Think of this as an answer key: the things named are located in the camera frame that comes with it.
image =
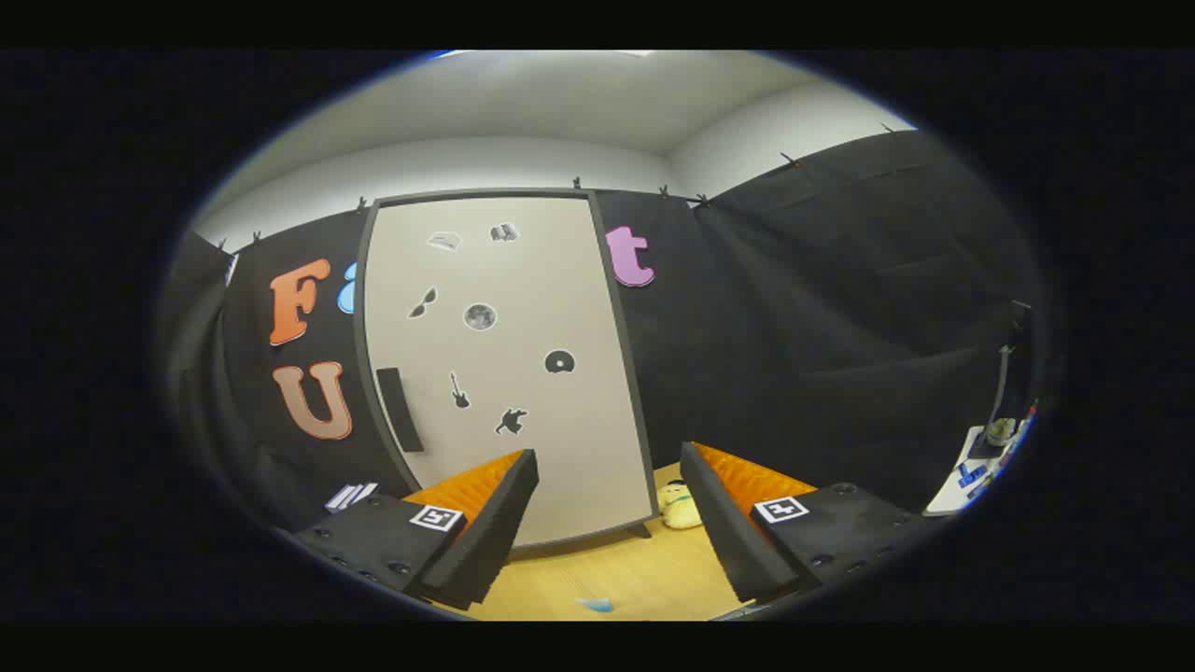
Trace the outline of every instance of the black curtain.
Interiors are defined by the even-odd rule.
[[[204,294],[210,293],[214,286],[223,283],[231,263],[232,255],[194,231],[188,231],[179,240],[170,264],[170,275],[163,285],[158,305],[154,306],[154,360],[159,369],[171,366],[171,355],[174,354],[171,350],[179,337],[189,336],[186,332],[196,306],[204,303]]]
[[[378,434],[366,403],[354,346],[353,314],[337,301],[349,283],[345,271],[356,263],[367,214],[347,212],[262,238],[238,253],[237,267],[225,299],[223,365],[234,404],[251,439],[240,456],[265,494],[283,513],[277,524],[292,530],[314,524],[326,515],[323,505],[345,484],[378,483],[378,491],[393,496],[410,494]],[[306,334],[281,346],[270,344],[274,328],[274,293],[270,282],[317,259],[327,259],[331,273],[315,281],[317,298],[311,313],[301,316]],[[274,369],[295,366],[307,403],[317,419],[330,409],[319,383],[311,375],[317,362],[335,361],[351,433],[341,440],[308,435],[292,420],[274,381]]]
[[[656,270],[620,289],[656,466],[692,439],[920,511],[991,413],[1012,301],[1042,307],[1018,222],[919,132],[805,157],[707,207],[600,204]]]

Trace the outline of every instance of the moon sticker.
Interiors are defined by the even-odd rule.
[[[498,322],[498,316],[494,308],[485,304],[473,304],[465,310],[465,326],[473,331],[485,331]]]

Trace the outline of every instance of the guitar sticker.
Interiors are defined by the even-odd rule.
[[[452,396],[456,399],[456,408],[468,408],[468,396],[456,386],[456,372],[452,372]]]

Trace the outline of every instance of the stuffed toy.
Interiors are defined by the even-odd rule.
[[[697,513],[697,503],[684,481],[669,481],[667,485],[656,491],[656,499],[660,502],[660,513],[664,518],[664,525],[673,530],[687,530],[701,524],[701,517]]]

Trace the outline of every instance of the blue object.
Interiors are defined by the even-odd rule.
[[[979,469],[976,469],[975,471],[972,471],[972,472],[968,474],[967,472],[967,464],[966,463],[964,464],[960,464],[958,465],[958,474],[963,475],[963,477],[958,479],[958,487],[960,488],[966,488],[967,485],[970,485],[972,483],[974,483],[976,478],[980,478],[985,474],[987,474],[987,465],[981,464],[981,465],[979,465]]]
[[[353,265],[344,271],[344,279],[350,281],[341,289],[341,294],[336,298],[336,305],[341,306],[341,310],[353,314],[353,288],[356,286],[357,279],[357,262],[353,262]]]
[[[588,606],[594,611],[600,611],[602,613],[609,613],[614,611],[614,605],[609,603],[609,598],[602,598],[598,600],[577,599],[578,603]]]

